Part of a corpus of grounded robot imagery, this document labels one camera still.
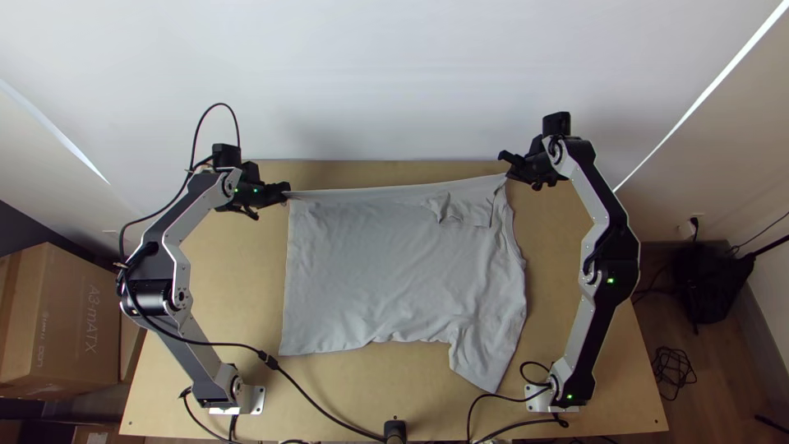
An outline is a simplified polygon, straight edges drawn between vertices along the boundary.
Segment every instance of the t-shirt sleeve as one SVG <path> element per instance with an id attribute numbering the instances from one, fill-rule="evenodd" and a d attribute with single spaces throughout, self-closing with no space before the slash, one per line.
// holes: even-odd
<path id="1" fill-rule="evenodd" d="M 480 319 L 457 332 L 450 342 L 450 368 L 475 386 L 496 393 L 518 346 L 523 312 L 507 319 Z"/>

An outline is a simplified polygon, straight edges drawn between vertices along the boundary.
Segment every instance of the gray t-shirt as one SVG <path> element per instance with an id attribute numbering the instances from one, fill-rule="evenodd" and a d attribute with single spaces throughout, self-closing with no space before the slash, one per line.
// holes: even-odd
<path id="1" fill-rule="evenodd" d="M 279 354 L 446 342 L 495 392 L 526 317 L 505 180 L 290 192 Z"/>

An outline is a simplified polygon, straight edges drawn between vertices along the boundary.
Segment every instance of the electrical outlet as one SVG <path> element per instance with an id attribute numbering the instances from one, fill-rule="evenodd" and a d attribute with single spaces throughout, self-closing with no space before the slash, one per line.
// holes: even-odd
<path id="1" fill-rule="evenodd" d="M 690 217 L 688 217 L 687 220 L 677 225 L 676 231 L 677 233 L 679 233 L 680 239 L 691 240 L 692 238 L 694 238 L 696 236 L 697 231 L 701 229 L 701 219 L 703 216 L 704 213 L 699 213 L 699 212 L 690 213 Z M 699 222 L 698 228 L 696 228 L 696 226 L 693 225 L 692 222 L 690 222 L 692 218 L 696 218 L 696 220 Z"/>

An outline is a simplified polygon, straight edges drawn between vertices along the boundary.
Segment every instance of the power cable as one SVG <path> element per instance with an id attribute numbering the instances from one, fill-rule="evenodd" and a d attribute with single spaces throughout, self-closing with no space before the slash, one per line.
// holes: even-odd
<path id="1" fill-rule="evenodd" d="M 167 210 L 178 199 L 178 197 L 181 196 L 181 193 L 183 192 L 184 188 L 187 187 L 187 183 L 189 182 L 191 176 L 194 174 L 194 170 L 196 166 L 205 164 L 211 159 L 211 156 L 206 157 L 205 159 L 198 162 L 197 165 L 195 165 L 195 151 L 197 150 L 197 135 L 200 133 L 200 127 L 202 126 L 203 120 L 205 120 L 205 117 L 208 115 L 208 113 L 210 113 L 212 109 L 219 106 L 224 106 L 225 108 L 227 108 L 228 111 L 230 111 L 230 114 L 233 116 L 233 124 L 236 127 L 236 145 L 238 147 L 241 147 L 241 132 L 238 130 L 238 119 L 236 119 L 236 114 L 233 111 L 233 109 L 230 108 L 230 105 L 221 102 L 212 104 L 210 107 L 208 107 L 208 109 L 206 109 L 203 112 L 203 115 L 200 116 L 200 120 L 197 122 L 197 127 L 195 128 L 195 136 L 191 141 L 191 155 L 189 157 L 189 168 L 187 168 L 187 176 L 183 179 L 183 183 L 181 184 L 181 187 L 178 189 L 178 192 L 175 194 L 175 197 L 173 197 L 173 199 L 167 202 L 164 206 L 159 208 L 156 212 L 141 217 L 140 219 L 135 219 L 123 225 L 121 227 L 120 232 L 118 232 L 118 253 L 121 256 L 121 261 L 126 261 L 127 259 L 126 253 L 124 252 L 124 248 L 123 248 L 123 235 L 126 233 L 126 230 L 134 224 L 139 224 L 140 222 L 144 222 L 152 217 L 160 215 L 162 211 Z"/>

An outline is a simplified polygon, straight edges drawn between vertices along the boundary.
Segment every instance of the white wall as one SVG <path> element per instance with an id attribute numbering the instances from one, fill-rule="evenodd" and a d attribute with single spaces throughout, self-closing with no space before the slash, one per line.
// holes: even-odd
<path id="1" fill-rule="evenodd" d="M 678 240 L 695 212 L 701 239 L 742 243 L 789 210 L 789 15 L 617 193 L 642 241 Z M 789 233 L 789 218 L 743 252 Z M 749 284 L 789 366 L 789 247 L 757 259 Z"/>
<path id="2" fill-rule="evenodd" d="M 257 159 L 495 159 L 569 110 L 616 184 L 777 4 L 27 0 L 0 14 L 0 78 L 143 211 L 220 100 Z M 231 128 L 210 118 L 200 154 Z"/>
<path id="3" fill-rule="evenodd" d="M 0 200 L 70 240 L 114 256 L 120 229 L 140 213 L 0 90 Z M 127 238 L 139 239 L 140 229 Z"/>

